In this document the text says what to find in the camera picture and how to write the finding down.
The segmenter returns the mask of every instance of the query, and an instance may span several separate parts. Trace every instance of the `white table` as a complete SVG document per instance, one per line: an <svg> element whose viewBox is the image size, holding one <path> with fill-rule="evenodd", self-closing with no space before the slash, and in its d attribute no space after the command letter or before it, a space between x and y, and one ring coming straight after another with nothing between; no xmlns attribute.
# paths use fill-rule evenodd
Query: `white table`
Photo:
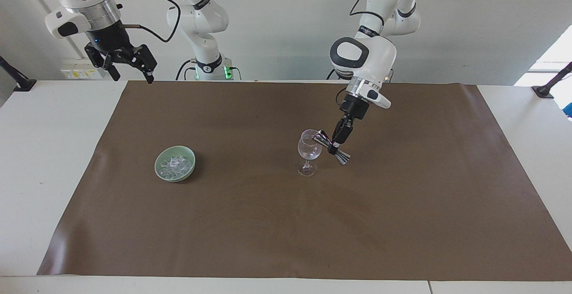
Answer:
<svg viewBox="0 0 572 294"><path fill-rule="evenodd" d="M570 294L572 282L333 281L31 276L126 82L39 82L0 108L0 294L392 293ZM529 88L479 87L572 247L572 122Z"/></svg>

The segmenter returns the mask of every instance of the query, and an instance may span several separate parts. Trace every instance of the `glass base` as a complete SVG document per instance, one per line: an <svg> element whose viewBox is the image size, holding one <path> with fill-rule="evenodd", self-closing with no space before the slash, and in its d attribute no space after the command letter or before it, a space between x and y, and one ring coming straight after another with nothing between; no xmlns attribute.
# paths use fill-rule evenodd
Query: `glass base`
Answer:
<svg viewBox="0 0 572 294"><path fill-rule="evenodd" d="M318 166L313 161L303 160L298 163L298 173L302 176L313 176Z"/></svg>

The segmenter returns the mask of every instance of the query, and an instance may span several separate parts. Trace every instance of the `wall outlet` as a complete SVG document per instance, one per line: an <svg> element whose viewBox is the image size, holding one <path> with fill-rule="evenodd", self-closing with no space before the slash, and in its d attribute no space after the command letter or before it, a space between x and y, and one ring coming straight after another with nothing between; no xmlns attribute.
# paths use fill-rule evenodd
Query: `wall outlet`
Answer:
<svg viewBox="0 0 572 294"><path fill-rule="evenodd" d="M72 64L62 65L61 72L63 73L63 76L65 76L68 80L78 79L76 74L74 74L74 72L73 72L74 66L75 65L72 65Z"/></svg>
<svg viewBox="0 0 572 294"><path fill-rule="evenodd" d="M61 72L68 80L102 80L105 76L102 70L90 64L64 64Z"/></svg>

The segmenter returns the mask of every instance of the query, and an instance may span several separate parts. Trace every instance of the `window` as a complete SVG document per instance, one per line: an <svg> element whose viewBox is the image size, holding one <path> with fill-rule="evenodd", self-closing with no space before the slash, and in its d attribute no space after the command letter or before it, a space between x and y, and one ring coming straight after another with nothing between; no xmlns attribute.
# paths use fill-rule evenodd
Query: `window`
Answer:
<svg viewBox="0 0 572 294"><path fill-rule="evenodd" d="M572 62L572 26L538 59L530 70L514 86L547 84L562 68ZM572 79L563 80L550 91L560 109L572 103Z"/></svg>

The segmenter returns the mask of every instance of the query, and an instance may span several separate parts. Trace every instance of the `green bowl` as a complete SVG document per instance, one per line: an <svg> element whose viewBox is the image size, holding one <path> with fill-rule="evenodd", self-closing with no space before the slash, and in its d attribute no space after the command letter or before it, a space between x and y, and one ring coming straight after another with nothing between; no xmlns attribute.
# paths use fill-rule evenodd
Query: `green bowl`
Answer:
<svg viewBox="0 0 572 294"><path fill-rule="evenodd" d="M162 176L160 176L159 171L161 170L161 162L163 162L165 160L169 160L170 158L173 158L173 157L177 157L178 155L182 155L183 157L187 158L190 162L192 162L189 172L187 172L187 174L185 174L181 178L171 179L171 180L165 179ZM157 176L159 178L161 178L167 182L181 182L184 179L188 178L191 173L193 173L194 166L196 163L197 162L196 162L196 158L194 157L193 150L189 149L186 146L181 146L181 145L172 146L169 149L166 149L165 151L161 152L161 154L159 154L159 157L157 157L157 159L155 160L155 174L157 174Z"/></svg>

